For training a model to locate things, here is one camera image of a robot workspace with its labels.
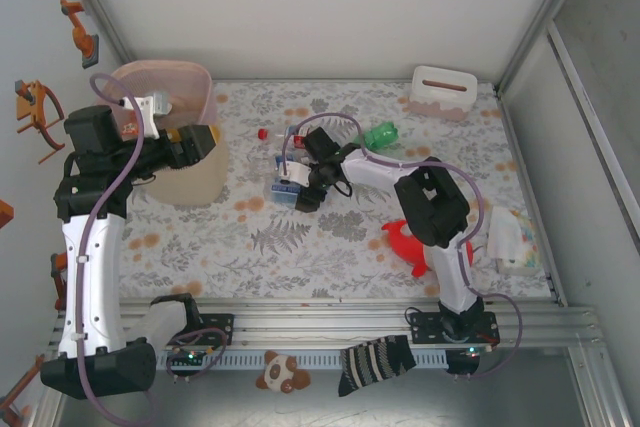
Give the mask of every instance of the black mounting plate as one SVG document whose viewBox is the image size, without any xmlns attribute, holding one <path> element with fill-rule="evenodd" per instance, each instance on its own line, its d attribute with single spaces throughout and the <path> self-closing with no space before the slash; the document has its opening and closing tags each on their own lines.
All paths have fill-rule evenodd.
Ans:
<svg viewBox="0 0 640 427">
<path fill-rule="evenodd" d="M 227 334 L 227 346 L 231 345 L 233 341 L 233 314 L 200 314 L 200 320 L 202 322 L 202 329 L 206 329 L 208 327 L 217 327 Z M 170 346 L 181 346 L 185 343 L 180 342 L 170 342 Z M 189 344 L 189 346 L 203 346 L 206 345 L 208 347 L 213 347 L 217 349 L 222 345 L 220 340 L 220 336 L 215 332 L 211 332 L 208 334 L 204 334 L 200 337 L 196 342 Z"/>
<path fill-rule="evenodd" d="M 473 332 L 469 337 L 460 342 L 452 342 L 443 329 L 442 315 L 439 312 L 413 312 L 409 314 L 411 325 L 411 340 L 414 344 L 486 344 L 497 345 L 500 343 L 500 332 L 493 312 L 483 312 L 482 316 L 473 326 Z"/>
</svg>

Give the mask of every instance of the table surface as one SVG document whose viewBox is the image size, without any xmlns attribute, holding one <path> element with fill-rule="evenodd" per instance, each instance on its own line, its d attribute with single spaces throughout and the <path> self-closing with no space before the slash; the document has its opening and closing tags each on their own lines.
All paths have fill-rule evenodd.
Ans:
<svg viewBox="0 0 640 427">
<path fill-rule="evenodd" d="M 395 256 L 381 231 L 383 224 L 402 218 L 397 199 L 388 193 L 356 186 L 348 199 L 332 190 L 313 214 L 265 201 L 265 180 L 273 175 L 281 145 L 259 141 L 258 129 L 280 130 L 314 113 L 343 112 L 365 129 L 395 122 L 400 138 L 380 154 L 412 161 L 434 155 L 476 179 L 489 214 L 472 241 L 472 277 L 480 290 L 550 298 L 539 257 L 539 273 L 522 277 L 500 274 L 486 255 L 493 205 L 528 217 L 492 85 L 478 86 L 478 100 L 463 122 L 409 113 L 409 90 L 407 83 L 382 82 L 217 84 L 219 123 L 230 149 L 226 186 L 204 207 L 160 204 L 143 187 L 134 189 L 123 236 L 121 296 L 184 291 L 240 298 L 437 296 L 435 274 L 412 277 L 411 266 Z M 339 143 L 356 134 L 343 119 L 322 119 L 315 125 L 324 126 Z M 462 180 L 459 185 L 473 199 Z M 470 204 L 473 225 L 477 202 Z M 526 222 L 523 227 L 535 243 Z"/>
</svg>

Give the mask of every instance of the blue object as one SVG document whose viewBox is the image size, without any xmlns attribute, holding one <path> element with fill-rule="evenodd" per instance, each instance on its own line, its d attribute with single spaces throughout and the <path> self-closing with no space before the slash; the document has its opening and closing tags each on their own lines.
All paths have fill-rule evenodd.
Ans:
<svg viewBox="0 0 640 427">
<path fill-rule="evenodd" d="M 300 185 L 292 182 L 290 184 L 281 184 L 276 181 L 271 185 L 271 200 L 279 204 L 287 204 L 295 206 L 300 193 Z"/>
</svg>

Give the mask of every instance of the plastic container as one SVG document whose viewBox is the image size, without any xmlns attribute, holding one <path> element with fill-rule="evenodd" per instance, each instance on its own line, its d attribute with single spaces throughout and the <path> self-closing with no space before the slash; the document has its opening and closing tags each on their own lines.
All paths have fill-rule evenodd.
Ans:
<svg viewBox="0 0 640 427">
<path fill-rule="evenodd" d="M 409 111 L 464 120 L 478 96 L 478 79 L 454 70 L 420 66 L 413 73 Z"/>
<path fill-rule="evenodd" d="M 173 107 L 167 118 L 158 123 L 160 129 L 176 127 L 169 122 L 169 118 L 176 119 L 180 115 L 187 118 L 188 123 L 203 125 L 213 125 L 218 119 L 212 93 L 213 81 L 209 72 L 201 65 L 176 60 L 138 60 L 123 65 L 111 75 L 123 82 L 136 97 L 144 97 L 154 91 L 169 94 L 169 102 Z M 124 97 L 124 92 L 109 82 L 104 84 L 102 90 L 116 99 Z M 113 104 L 108 105 L 111 106 L 120 128 L 130 121 L 130 112 L 124 112 Z"/>
<path fill-rule="evenodd" d="M 144 97 L 154 91 L 169 94 L 171 112 L 155 119 L 158 129 L 179 128 L 190 124 L 214 125 L 217 120 L 211 76 L 198 64 L 173 60 L 140 60 L 120 67 L 112 75 L 131 89 L 136 97 Z M 113 83 L 107 82 L 102 89 L 105 94 L 116 99 L 124 96 L 124 92 Z M 131 112 L 116 105 L 110 106 L 116 123 L 122 129 L 131 121 Z M 145 189 L 153 198 L 165 204 L 207 205 L 222 192 L 228 166 L 229 148 L 224 133 L 220 132 L 216 147 L 204 159 L 186 169 L 156 172 L 156 180 L 146 185 Z"/>
<path fill-rule="evenodd" d="M 393 144 L 396 140 L 398 140 L 398 129 L 393 125 L 393 122 L 389 121 L 383 122 L 364 133 L 364 143 L 367 149 L 372 152 Z M 360 136 L 357 135 L 353 142 L 359 144 Z"/>
<path fill-rule="evenodd" d="M 229 169 L 229 147 L 222 131 L 219 138 L 214 149 L 193 167 L 156 172 L 156 180 L 145 185 L 147 193 L 158 202 L 172 205 L 208 205 L 216 200 Z"/>
</svg>

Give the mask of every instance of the purple tube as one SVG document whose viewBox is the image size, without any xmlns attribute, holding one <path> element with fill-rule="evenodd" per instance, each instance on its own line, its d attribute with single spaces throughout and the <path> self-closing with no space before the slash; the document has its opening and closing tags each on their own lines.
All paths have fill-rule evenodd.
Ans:
<svg viewBox="0 0 640 427">
<path fill-rule="evenodd" d="M 107 74 L 93 74 L 89 79 L 89 83 L 91 84 L 91 88 L 96 93 L 98 97 L 112 104 L 118 104 L 119 99 L 111 99 L 104 95 L 100 89 L 96 86 L 96 80 L 102 79 L 108 82 L 113 82 L 116 84 L 122 92 L 124 92 L 125 96 L 131 102 L 133 106 L 133 111 L 136 115 L 136 121 L 138 122 L 138 137 L 136 138 L 136 145 L 133 149 L 133 153 L 131 154 L 131 158 L 127 162 L 127 164 L 122 169 L 122 172 L 115 178 L 115 180 L 109 185 L 107 190 L 100 196 L 96 205 L 93 206 L 91 212 L 89 213 L 89 217 L 87 219 L 87 223 L 85 224 L 84 230 L 82 231 L 82 237 L 80 238 L 80 247 L 78 251 L 78 258 L 81 258 L 86 255 L 87 252 L 87 243 L 89 242 L 89 235 L 91 233 L 91 227 L 93 226 L 93 222 L 98 217 L 98 212 L 107 201 L 107 199 L 113 194 L 113 192 L 118 188 L 118 186 L 127 178 L 131 169 L 133 169 L 138 157 L 140 156 L 140 151 L 142 150 L 142 144 L 144 142 L 144 122 L 142 120 L 142 113 L 140 112 L 140 106 L 136 102 L 134 95 L 131 91 L 119 80 L 111 77 Z M 82 328 L 82 307 L 83 307 L 83 295 L 84 295 L 84 262 L 78 261 L 78 270 L 76 273 L 76 332 L 78 334 L 83 334 Z M 87 399 L 91 404 L 95 407 L 95 409 L 102 414 L 102 416 L 107 419 L 109 422 L 112 422 L 116 425 L 121 425 L 123 427 L 140 427 L 144 425 L 150 425 L 153 423 L 155 419 L 155 401 L 151 392 L 145 392 L 147 399 L 149 399 L 149 403 L 151 404 L 152 414 L 149 418 L 140 420 L 140 421 L 131 421 L 122 419 L 111 412 L 109 412 L 104 405 L 98 400 L 96 395 L 93 393 L 93 389 L 91 388 L 91 384 L 89 383 L 89 377 L 87 376 L 87 367 L 85 365 L 85 353 L 84 353 L 84 335 L 80 335 L 80 338 L 77 340 L 78 344 L 78 373 L 80 374 L 80 383 L 82 384 L 82 389 L 84 390 Z"/>
<path fill-rule="evenodd" d="M 488 375 L 491 375 L 494 372 L 497 372 L 498 370 L 502 369 L 505 365 L 507 365 L 511 361 L 513 356 L 516 354 L 516 351 L 520 347 L 520 344 L 522 343 L 522 331 L 523 331 L 522 312 L 520 311 L 520 308 L 518 307 L 518 304 L 516 304 L 515 301 L 511 297 L 506 295 L 506 294 L 500 294 L 500 293 L 483 294 L 483 293 L 477 291 L 476 289 L 474 289 L 471 286 L 471 281 L 469 280 L 469 276 L 467 275 L 467 272 L 465 271 L 464 258 L 463 258 L 463 246 L 465 245 L 466 242 L 471 240 L 480 231 L 480 228 L 482 227 L 482 223 L 484 222 L 484 199 L 482 198 L 482 194 L 480 193 L 480 189 L 478 188 L 478 185 L 475 183 L 475 181 L 473 180 L 473 178 L 469 174 L 464 172 L 462 169 L 456 167 L 455 165 L 451 165 L 451 164 L 448 164 L 446 162 L 436 162 L 436 161 L 431 161 L 431 160 L 423 160 L 423 161 L 420 161 L 420 162 L 390 162 L 390 161 L 380 160 L 380 159 L 377 159 L 377 158 L 375 158 L 373 156 L 370 156 L 369 155 L 370 152 L 365 147 L 364 133 L 363 133 L 362 127 L 360 126 L 358 121 L 356 119 L 354 119 L 350 115 L 342 114 L 342 113 L 339 113 L 339 112 L 335 112 L 335 113 L 326 112 L 326 113 L 323 113 L 323 114 L 312 115 L 311 117 L 308 117 L 305 120 L 303 120 L 302 122 L 300 122 L 298 125 L 295 126 L 294 129 L 291 130 L 291 132 L 285 137 L 284 143 L 282 144 L 282 159 L 283 159 L 282 171 L 283 171 L 283 173 L 285 175 L 287 174 L 287 160 L 286 160 L 285 153 L 286 153 L 286 149 L 287 149 L 287 144 L 289 143 L 289 139 L 304 124 L 307 124 L 307 123 L 309 123 L 309 122 L 311 122 L 313 120 L 316 120 L 316 119 L 319 119 L 319 118 L 322 118 L 322 117 L 340 117 L 342 119 L 347 119 L 348 121 L 353 123 L 353 125 L 355 125 L 356 129 L 358 130 L 358 135 L 360 137 L 360 148 L 362 149 L 362 154 L 370 162 L 373 162 L 373 163 L 379 164 L 379 165 L 384 165 L 386 167 L 404 167 L 404 168 L 441 167 L 441 168 L 445 168 L 447 170 L 450 170 L 452 172 L 455 172 L 456 174 L 458 174 L 460 177 L 462 177 L 469 184 L 469 186 L 471 187 L 471 190 L 473 190 L 473 194 L 475 195 L 476 200 L 478 202 L 478 221 L 476 222 L 476 225 L 473 227 L 471 232 L 469 232 L 468 235 L 464 236 L 460 240 L 458 245 L 457 245 L 458 262 L 460 263 L 460 273 L 462 274 L 462 279 L 464 280 L 465 285 L 471 291 L 471 293 L 474 294 L 474 295 L 477 295 L 478 297 L 481 297 L 481 298 L 498 297 L 498 298 L 504 299 L 507 302 L 509 302 L 513 306 L 513 310 L 515 311 L 516 317 L 518 318 L 518 335 L 517 335 L 516 341 L 515 341 L 515 343 L 513 345 L 513 349 L 511 350 L 511 352 L 509 352 L 509 355 L 502 362 L 500 362 L 500 364 L 496 365 L 494 368 L 489 369 L 488 371 L 482 372 L 480 374 L 474 374 L 474 375 L 470 376 L 469 378 L 471 378 L 471 379 L 480 379 L 480 378 L 483 378 L 483 377 L 486 377 Z"/>
</svg>

